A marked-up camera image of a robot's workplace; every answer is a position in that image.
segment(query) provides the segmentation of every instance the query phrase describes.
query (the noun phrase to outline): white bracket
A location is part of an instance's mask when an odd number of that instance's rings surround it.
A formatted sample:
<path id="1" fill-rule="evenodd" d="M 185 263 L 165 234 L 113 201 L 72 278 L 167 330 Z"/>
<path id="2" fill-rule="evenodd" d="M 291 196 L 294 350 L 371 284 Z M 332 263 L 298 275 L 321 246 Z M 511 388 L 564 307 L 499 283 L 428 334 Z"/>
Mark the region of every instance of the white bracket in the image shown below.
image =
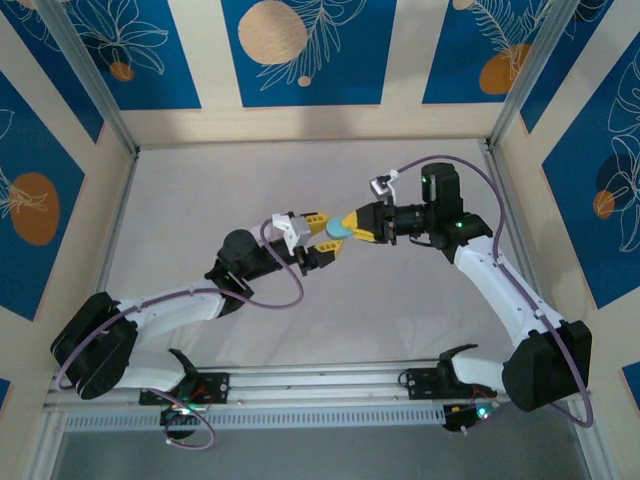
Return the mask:
<path id="1" fill-rule="evenodd" d="M 311 227 L 304 217 L 289 217 L 275 213 L 272 222 L 275 228 L 284 233 L 289 255 L 293 255 L 294 248 L 306 245 L 311 238 Z"/>

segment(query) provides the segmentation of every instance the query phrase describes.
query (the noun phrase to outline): leaf illustration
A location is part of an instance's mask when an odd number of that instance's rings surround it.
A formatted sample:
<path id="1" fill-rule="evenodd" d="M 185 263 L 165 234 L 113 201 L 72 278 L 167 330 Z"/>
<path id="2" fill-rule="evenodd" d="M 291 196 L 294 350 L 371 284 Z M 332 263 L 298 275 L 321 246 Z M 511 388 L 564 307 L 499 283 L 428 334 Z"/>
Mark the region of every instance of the leaf illustration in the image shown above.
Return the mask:
<path id="1" fill-rule="evenodd" d="M 341 41 L 338 27 L 353 20 L 365 7 L 367 0 L 359 0 L 358 6 L 347 16 L 346 6 L 353 2 L 354 0 L 291 0 L 288 2 L 287 5 L 296 12 L 304 24 L 307 31 L 307 44 L 302 52 L 289 62 L 263 65 L 263 70 L 258 77 L 266 77 L 266 81 L 260 91 L 282 80 L 290 85 L 300 77 L 313 78 L 325 62 L 331 61 L 333 53 L 340 53 Z"/>

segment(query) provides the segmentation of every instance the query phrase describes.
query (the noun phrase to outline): black clamp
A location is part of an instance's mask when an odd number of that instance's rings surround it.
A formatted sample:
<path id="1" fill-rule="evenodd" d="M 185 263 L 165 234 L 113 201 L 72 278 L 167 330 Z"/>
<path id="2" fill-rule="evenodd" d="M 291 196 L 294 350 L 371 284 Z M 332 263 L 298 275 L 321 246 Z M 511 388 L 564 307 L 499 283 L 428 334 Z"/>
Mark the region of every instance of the black clamp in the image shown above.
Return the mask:
<path id="1" fill-rule="evenodd" d="M 480 393 L 486 398 L 495 398 L 498 392 L 483 385 L 462 383 L 456 376 L 452 359 L 454 355 L 475 348 L 468 344 L 440 354 L 436 368 L 409 368 L 400 374 L 398 382 L 409 393 L 409 400 L 445 400 L 473 398 Z"/>

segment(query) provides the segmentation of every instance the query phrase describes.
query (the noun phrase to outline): orange circle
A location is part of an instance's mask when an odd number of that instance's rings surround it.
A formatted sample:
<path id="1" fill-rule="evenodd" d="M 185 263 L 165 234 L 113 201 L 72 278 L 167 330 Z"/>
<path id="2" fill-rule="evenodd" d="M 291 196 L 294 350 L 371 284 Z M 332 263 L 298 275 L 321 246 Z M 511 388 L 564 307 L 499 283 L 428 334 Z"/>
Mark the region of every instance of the orange circle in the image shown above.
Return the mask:
<path id="1" fill-rule="evenodd" d="M 615 207 L 616 200 L 613 198 L 613 194 L 607 190 L 598 192 L 596 198 L 593 199 L 593 211 L 603 220 L 611 216 Z"/>
<path id="2" fill-rule="evenodd" d="M 511 63 L 513 61 L 516 73 L 519 72 L 530 48 L 531 45 L 526 43 L 515 45 L 489 60 L 480 73 L 480 88 L 482 91 L 489 95 L 508 93 L 516 79 L 516 75 L 513 75 L 511 70 Z"/>
<path id="3" fill-rule="evenodd" d="M 121 82 L 129 82 L 133 80 L 134 77 L 133 69 L 122 62 L 113 62 L 109 65 L 109 72 L 116 77 L 116 80 L 120 80 Z"/>
<path id="4" fill-rule="evenodd" d="M 34 202 L 20 201 L 24 195 Z M 42 246 L 53 240 L 60 220 L 58 192 L 51 181 L 40 173 L 25 173 L 15 179 L 9 196 L 18 204 L 11 208 L 13 228 L 32 245 Z"/>

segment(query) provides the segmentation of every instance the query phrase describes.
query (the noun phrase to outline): beige wall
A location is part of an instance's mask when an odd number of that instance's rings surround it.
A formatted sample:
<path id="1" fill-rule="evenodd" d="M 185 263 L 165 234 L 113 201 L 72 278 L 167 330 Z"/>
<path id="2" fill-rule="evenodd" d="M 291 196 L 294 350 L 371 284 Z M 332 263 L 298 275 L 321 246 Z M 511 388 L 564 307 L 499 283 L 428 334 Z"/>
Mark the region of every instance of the beige wall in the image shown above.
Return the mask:
<path id="1" fill-rule="evenodd" d="M 380 106 L 244 109 L 221 2 L 169 0 L 202 110 L 129 111 L 143 146 L 207 141 L 478 138 L 501 103 L 422 105 L 448 0 L 398 0 Z"/>
<path id="2" fill-rule="evenodd" d="M 616 0 L 531 136 L 512 125 L 500 153 L 506 160 L 530 230 L 543 285 L 569 320 L 593 333 L 589 388 L 597 418 L 625 478 L 640 478 L 640 412 L 621 368 L 640 359 L 640 289 L 596 310 L 541 165 L 638 33 L 636 0 Z"/>
<path id="3" fill-rule="evenodd" d="M 0 477 L 14 479 L 55 371 L 49 346 L 93 293 L 131 160 L 108 128 L 93 143 L 2 15 L 0 71 L 85 174 L 35 320 L 0 308 L 0 377 L 12 382 L 0 413 Z"/>

